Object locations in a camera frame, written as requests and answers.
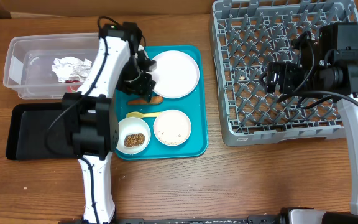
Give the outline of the white small bowl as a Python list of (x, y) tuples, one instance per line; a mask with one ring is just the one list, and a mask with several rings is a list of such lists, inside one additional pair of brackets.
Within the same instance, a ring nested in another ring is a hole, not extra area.
[[(125, 147), (124, 139), (127, 135), (142, 133), (145, 136), (145, 142), (137, 147)], [(149, 125), (139, 118), (125, 118), (119, 122), (119, 141), (117, 150), (123, 154), (134, 155), (142, 152), (149, 144), (151, 132)]]

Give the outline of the brown food piece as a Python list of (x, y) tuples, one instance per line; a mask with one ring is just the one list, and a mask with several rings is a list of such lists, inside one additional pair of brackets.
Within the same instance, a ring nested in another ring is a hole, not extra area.
[(142, 133), (127, 135), (124, 139), (125, 147), (137, 147), (143, 145), (145, 136)]

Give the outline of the red foil wrapper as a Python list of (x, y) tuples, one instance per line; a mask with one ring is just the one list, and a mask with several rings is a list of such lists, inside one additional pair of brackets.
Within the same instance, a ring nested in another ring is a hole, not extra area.
[(68, 83), (67, 92), (69, 93), (76, 93), (77, 89), (82, 85), (79, 80), (67, 80), (65, 83)]

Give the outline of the foil sheet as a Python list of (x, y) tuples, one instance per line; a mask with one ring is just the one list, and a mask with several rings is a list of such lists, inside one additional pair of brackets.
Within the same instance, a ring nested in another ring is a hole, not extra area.
[(55, 58), (52, 71), (61, 83), (84, 82), (90, 74), (92, 61), (76, 57)]

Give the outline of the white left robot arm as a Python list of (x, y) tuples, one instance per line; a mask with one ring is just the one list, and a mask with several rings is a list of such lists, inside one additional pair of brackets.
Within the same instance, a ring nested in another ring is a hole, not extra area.
[(98, 24), (99, 49), (90, 74), (76, 93), (65, 93), (62, 112), (44, 135), (50, 153), (63, 157), (49, 143), (52, 129), (63, 121), (70, 157), (78, 159), (83, 174), (85, 210), (80, 223), (113, 223), (116, 206), (111, 190), (111, 160), (119, 141), (114, 92), (152, 99), (157, 66), (145, 51), (145, 37), (136, 23), (108, 17)]

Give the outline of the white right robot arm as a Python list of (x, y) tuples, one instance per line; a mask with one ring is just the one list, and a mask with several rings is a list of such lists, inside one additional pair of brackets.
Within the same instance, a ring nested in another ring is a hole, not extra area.
[(328, 100), (337, 104), (351, 164), (351, 209), (344, 213), (284, 208), (275, 223), (358, 223), (358, 23), (322, 26), (317, 40), (305, 32), (291, 46), (299, 51), (298, 62), (270, 62), (259, 83), (266, 93), (278, 89), (278, 101), (298, 96), (315, 98), (312, 107)]

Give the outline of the grey dishwasher rack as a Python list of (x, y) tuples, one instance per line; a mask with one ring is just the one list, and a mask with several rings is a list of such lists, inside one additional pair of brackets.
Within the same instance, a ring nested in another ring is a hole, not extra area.
[(216, 1), (211, 38), (228, 146), (345, 136), (358, 98), (354, 1)]

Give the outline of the yellow plastic spoon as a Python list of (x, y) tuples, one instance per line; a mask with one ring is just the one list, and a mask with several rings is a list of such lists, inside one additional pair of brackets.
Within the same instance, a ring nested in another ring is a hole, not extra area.
[(143, 118), (156, 118), (158, 117), (160, 114), (162, 114), (162, 112), (154, 112), (154, 113), (141, 113), (138, 111), (134, 111), (134, 112), (130, 112), (128, 114), (126, 114), (127, 118), (139, 118), (139, 119), (143, 119)]

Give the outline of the teal serving tray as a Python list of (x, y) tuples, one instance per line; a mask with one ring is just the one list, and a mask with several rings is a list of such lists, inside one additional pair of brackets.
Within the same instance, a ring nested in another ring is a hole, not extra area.
[(208, 146), (208, 126), (206, 118), (206, 105), (204, 95), (203, 65), (200, 51), (193, 45), (166, 45), (150, 46), (146, 52), (150, 58), (168, 51), (177, 50), (188, 54), (195, 60), (199, 71), (200, 79), (196, 88), (189, 94), (179, 99), (164, 99), (159, 105), (128, 105), (127, 102), (134, 100), (135, 95), (127, 95), (121, 91), (116, 91), (115, 109), (117, 119), (120, 121), (126, 114), (139, 111), (141, 113), (152, 113), (165, 110), (180, 110), (184, 112), (191, 121), (190, 137), (179, 146), (166, 146), (162, 144), (154, 135), (151, 134), (148, 146), (141, 152), (129, 155), (116, 151), (118, 157), (127, 161), (144, 159), (172, 159), (180, 157), (197, 157), (202, 155)]

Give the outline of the white round plate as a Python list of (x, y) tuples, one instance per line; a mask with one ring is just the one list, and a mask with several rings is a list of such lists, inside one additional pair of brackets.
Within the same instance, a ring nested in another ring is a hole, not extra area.
[(154, 92), (163, 98), (176, 99), (190, 94), (200, 79), (196, 61), (188, 54), (168, 50), (153, 58), (157, 68), (151, 72), (156, 81)]

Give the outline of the clear plastic bin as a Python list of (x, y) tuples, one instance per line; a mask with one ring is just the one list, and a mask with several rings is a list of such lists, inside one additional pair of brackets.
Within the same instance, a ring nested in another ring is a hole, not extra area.
[(52, 71), (55, 58), (76, 57), (94, 62), (98, 52), (96, 33), (15, 37), (7, 51), (3, 84), (22, 99), (60, 99), (68, 83)]

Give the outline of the black tray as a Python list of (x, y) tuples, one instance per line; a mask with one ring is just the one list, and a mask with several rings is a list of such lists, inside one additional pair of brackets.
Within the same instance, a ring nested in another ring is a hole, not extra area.
[(44, 137), (51, 123), (62, 112), (60, 103), (28, 103), (16, 105), (12, 110), (6, 146), (9, 160), (74, 159), (67, 144), (64, 123), (58, 121), (48, 136), (50, 152)]

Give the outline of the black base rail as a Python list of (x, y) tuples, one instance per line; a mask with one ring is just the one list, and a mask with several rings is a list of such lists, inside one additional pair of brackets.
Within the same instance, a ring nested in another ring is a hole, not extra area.
[(176, 219), (176, 220), (144, 220), (143, 218), (116, 219), (111, 224), (278, 224), (279, 215), (251, 215), (247, 218), (219, 219)]

